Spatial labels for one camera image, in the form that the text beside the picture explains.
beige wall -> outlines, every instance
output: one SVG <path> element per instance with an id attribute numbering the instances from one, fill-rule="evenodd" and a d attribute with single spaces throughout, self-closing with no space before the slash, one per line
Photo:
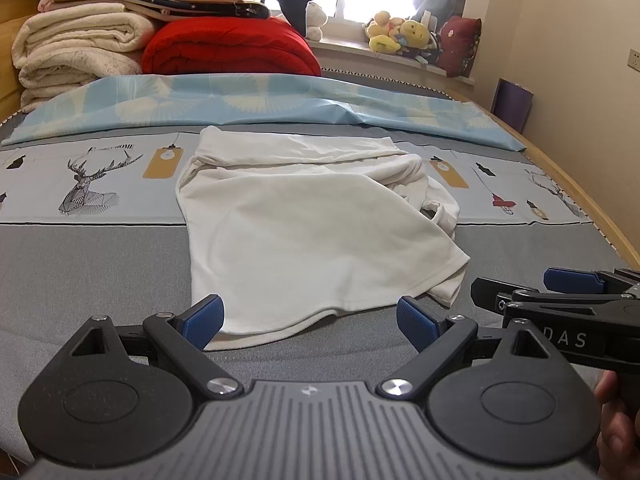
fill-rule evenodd
<path id="1" fill-rule="evenodd" d="M 504 4 L 498 10 L 498 4 Z M 499 77 L 534 95 L 524 134 L 640 249 L 640 0 L 490 0 L 472 74 L 490 105 Z"/>

window sill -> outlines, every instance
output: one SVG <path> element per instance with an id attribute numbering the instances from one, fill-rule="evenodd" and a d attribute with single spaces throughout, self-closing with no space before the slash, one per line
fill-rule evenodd
<path id="1" fill-rule="evenodd" d="M 307 43 L 311 47 L 312 50 L 316 51 L 327 51 L 331 50 L 334 52 L 342 52 L 345 54 L 355 54 L 357 56 L 369 57 L 377 60 L 376 62 L 384 62 L 384 63 L 396 63 L 400 65 L 404 65 L 407 67 L 411 67 L 413 69 L 421 70 L 423 72 L 428 72 L 436 76 L 441 76 L 446 78 L 447 73 L 437 66 L 433 65 L 424 65 L 415 59 L 409 59 L 407 57 L 402 56 L 390 56 L 389 54 L 378 54 L 376 52 L 372 52 L 369 49 L 369 45 L 364 41 L 349 41 L 349 40 L 340 40 L 338 38 L 329 38 L 324 37 L 320 41 L 309 41 Z M 473 87 L 475 82 L 473 79 L 469 77 L 453 77 L 450 80 L 459 81 L 463 84 L 469 85 Z"/>

dark red pillow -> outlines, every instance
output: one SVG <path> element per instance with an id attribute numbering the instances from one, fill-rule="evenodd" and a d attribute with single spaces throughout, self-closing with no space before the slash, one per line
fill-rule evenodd
<path id="1" fill-rule="evenodd" d="M 187 18 L 165 25 L 146 46 L 145 74 L 262 72 L 321 75 L 306 41 L 277 18 Z"/>
<path id="2" fill-rule="evenodd" d="M 438 66 L 447 72 L 447 77 L 466 77 L 476 58 L 480 43 L 482 20 L 453 16 L 440 30 L 440 48 Z"/>

white stuffed animal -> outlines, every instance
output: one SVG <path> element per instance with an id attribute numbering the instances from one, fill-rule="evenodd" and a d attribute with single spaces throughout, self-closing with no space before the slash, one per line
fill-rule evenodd
<path id="1" fill-rule="evenodd" d="M 284 14 L 278 14 L 276 18 L 289 23 Z M 306 38 L 311 41 L 322 40 L 322 27 L 327 20 L 326 13 L 315 2 L 309 2 L 306 6 Z"/>

gray bedsheet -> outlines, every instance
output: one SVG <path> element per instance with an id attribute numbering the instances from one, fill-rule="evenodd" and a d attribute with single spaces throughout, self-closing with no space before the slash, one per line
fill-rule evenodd
<path id="1" fill-rule="evenodd" d="M 309 124 L 236 129 L 388 135 L 380 128 Z M 455 141 L 403 132 L 393 132 L 393 137 L 522 160 L 519 154 Z M 468 295 L 477 276 L 543 289 L 542 273 L 549 266 L 610 269 L 623 265 L 591 224 L 459 226 L 456 243 L 471 261 L 451 312 L 489 326 L 499 325 L 499 316 L 473 307 Z M 31 456 L 16 417 L 24 389 L 89 316 L 108 314 L 117 324 L 137 324 L 152 313 L 179 312 L 189 306 L 188 236 L 184 226 L 0 225 L 0 254 L 0 447 L 28 461 Z M 428 298 L 423 301 L 441 309 Z M 394 310 L 382 308 L 324 319 L 287 340 L 208 355 L 244 384 L 261 378 L 361 379 L 375 384 L 415 355 L 415 350 L 396 327 Z"/>

